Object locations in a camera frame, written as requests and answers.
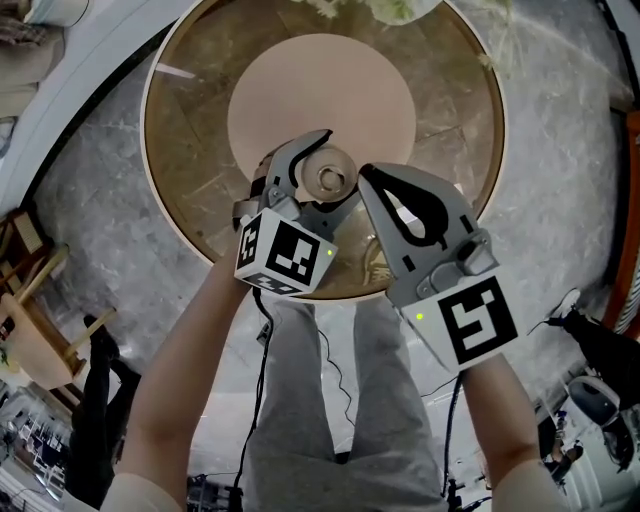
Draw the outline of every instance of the person's leg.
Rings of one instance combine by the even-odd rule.
[[[621,409],[640,402],[640,344],[588,319],[576,310],[548,320],[562,327],[580,345],[585,359],[620,395]]]
[[[140,383],[140,375],[120,359],[111,362],[111,369],[120,379],[120,389],[107,406],[105,418],[107,453],[113,459],[114,450],[127,428],[133,397]]]
[[[322,359],[315,308],[276,302],[265,398],[254,444],[333,460],[333,440],[322,396]]]
[[[109,357],[99,343],[91,344],[91,370],[84,396],[72,416],[65,488],[80,501],[99,509],[110,483],[105,415],[109,397]]]
[[[373,508],[423,508],[441,501],[431,428],[409,370],[400,319],[386,298],[356,307],[360,399],[347,467]]]
[[[346,479],[344,466],[333,462],[314,308],[278,302],[269,309],[275,330],[266,397],[247,447],[244,507],[261,512],[331,510]]]

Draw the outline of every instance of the chair leg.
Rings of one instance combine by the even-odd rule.
[[[29,283],[29,285],[24,289],[22,293],[20,293],[20,297],[18,297],[18,302],[20,304],[24,304],[27,299],[29,299],[33,293],[38,289],[38,287],[42,284],[42,282],[47,278],[49,274],[55,269],[60,263],[62,263],[67,256],[69,256],[69,246],[64,244],[58,251],[53,255],[53,257],[47,261],[47,263],[42,267],[40,272],[33,278],[33,281]]]
[[[91,326],[89,326],[87,330],[80,335],[80,337],[76,341],[69,345],[67,350],[64,351],[64,359],[68,360],[71,356],[73,356],[82,345],[89,341],[91,335],[100,327],[102,327],[108,320],[114,317],[115,314],[116,310],[114,308],[107,309],[100,318],[93,322]]]

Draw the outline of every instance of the black cable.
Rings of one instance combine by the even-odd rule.
[[[444,442],[444,483],[442,484],[442,494],[444,498],[447,495],[447,482],[449,481],[449,448],[451,446],[451,431],[453,429],[453,414],[456,411],[456,403],[460,395],[462,387],[462,373],[456,377],[456,384],[453,387],[453,395],[451,396],[451,405],[449,406],[449,416],[447,417],[447,436]]]
[[[344,410],[344,417],[347,418],[347,421],[349,423],[351,423],[351,425],[353,425],[353,428],[356,428],[356,424],[353,421],[351,421],[351,418],[349,418],[349,415],[347,414],[349,412],[349,407],[351,407],[351,402],[353,401],[353,398],[349,394],[349,392],[346,389],[344,389],[344,387],[342,387],[342,378],[343,378],[342,377],[342,371],[340,370],[338,365],[336,363],[334,363],[333,360],[331,359],[331,348],[329,346],[329,338],[327,338],[327,335],[325,333],[323,333],[320,329],[318,329],[318,332],[322,335],[324,340],[327,342],[327,363],[333,365],[333,367],[338,371],[338,374],[340,375],[340,379],[338,380],[338,388],[345,395],[347,395],[347,398],[349,399],[349,403],[347,404],[347,408]]]
[[[260,288],[253,288],[253,298],[256,302],[256,306],[258,310],[266,317],[267,322],[269,324],[269,332],[264,341],[264,352],[262,353],[262,363],[260,364],[260,375],[258,376],[258,382],[256,384],[256,404],[253,410],[253,421],[251,422],[251,428],[249,429],[249,434],[247,435],[247,439],[244,442],[244,446],[242,447],[242,454],[240,455],[240,467],[238,468],[238,474],[233,482],[233,488],[239,490],[238,484],[240,483],[240,477],[242,476],[242,470],[244,468],[244,457],[247,452],[247,444],[249,443],[249,439],[251,439],[252,434],[255,432],[258,427],[258,416],[260,415],[260,406],[262,405],[262,393],[264,391],[264,376],[265,370],[267,366],[267,356],[269,354],[269,343],[271,342],[271,336],[273,335],[274,329],[274,321],[271,314],[267,311],[262,304],[262,299],[260,298]]]
[[[542,324],[546,324],[547,321],[543,320],[542,322],[538,322],[536,325],[534,325],[531,330],[527,333],[527,336],[529,336],[529,334],[531,334],[533,331],[535,331],[538,327],[540,327]]]
[[[444,384],[441,384],[440,386],[438,386],[436,389],[434,389],[431,393],[427,393],[426,395],[420,395],[420,398],[426,398],[428,396],[431,395],[435,395],[438,391],[440,391],[443,387],[445,387],[447,384],[451,384],[454,380],[456,380],[458,378],[458,376],[456,375],[453,379],[448,380],[447,382],[445,382]]]

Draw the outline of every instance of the gray tile floor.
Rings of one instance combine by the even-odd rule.
[[[606,267],[619,143],[608,108],[612,98],[628,100],[630,91],[615,41],[590,0],[514,0],[506,25],[489,2],[454,3],[489,43],[504,82],[507,160],[483,225],[521,286],[525,320],[533,326],[569,288],[590,285]],[[148,60],[131,73],[91,114],[35,196],[47,232],[71,246],[65,269],[40,300],[69,335],[81,331],[83,312],[115,306],[118,317],[109,329],[123,355],[141,370],[207,272],[162,216],[145,177],[138,116],[149,66]],[[351,418],[357,408],[353,312],[352,305],[317,310],[344,385],[356,398]],[[193,472],[236,471],[249,428],[261,322],[250,303],[236,320],[192,447]],[[407,339],[422,393],[451,378],[415,336],[407,333]],[[568,368],[582,362],[577,344],[547,327],[507,356],[532,398],[549,394]],[[336,449],[342,451],[352,434],[344,418],[346,398],[328,364],[323,377]],[[425,398],[440,447],[451,388]],[[456,415],[452,457],[459,461],[456,476],[470,481],[479,475],[481,461],[464,400]]]

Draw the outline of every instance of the gray pants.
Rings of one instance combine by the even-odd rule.
[[[431,429],[387,299],[359,303],[360,388],[349,461],[334,462],[313,306],[278,302],[266,398],[247,451],[245,509],[441,511]]]

